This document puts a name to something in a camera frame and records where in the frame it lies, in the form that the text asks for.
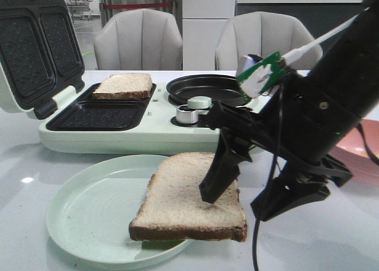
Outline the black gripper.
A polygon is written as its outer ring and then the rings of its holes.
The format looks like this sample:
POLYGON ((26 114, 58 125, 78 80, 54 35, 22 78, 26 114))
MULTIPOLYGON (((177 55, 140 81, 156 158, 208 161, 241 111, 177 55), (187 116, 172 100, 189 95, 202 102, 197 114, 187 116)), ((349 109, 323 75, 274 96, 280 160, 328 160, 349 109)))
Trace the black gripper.
POLYGON ((361 119, 359 86, 343 80, 337 88, 312 76, 288 75, 259 113, 214 104, 207 115, 220 130, 212 164, 199 185, 201 199, 213 204, 251 162, 253 144, 285 159, 283 170, 251 203, 255 217, 268 221, 293 208, 325 200, 328 178, 338 187, 352 177, 342 163, 328 156, 335 144, 361 119))

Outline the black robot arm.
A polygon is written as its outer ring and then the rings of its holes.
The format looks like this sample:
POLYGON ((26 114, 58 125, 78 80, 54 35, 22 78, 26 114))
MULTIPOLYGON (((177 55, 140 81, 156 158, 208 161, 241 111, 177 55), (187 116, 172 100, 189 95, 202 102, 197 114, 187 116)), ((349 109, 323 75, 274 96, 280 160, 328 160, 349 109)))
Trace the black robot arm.
POLYGON ((259 113, 217 102, 207 114, 220 130, 201 199, 214 203, 239 175, 257 145, 283 158, 278 177, 252 201, 261 221, 297 206, 322 201, 327 183, 343 186, 352 173, 329 155, 378 102, 378 0, 363 0, 363 11, 307 76, 290 71, 259 113))

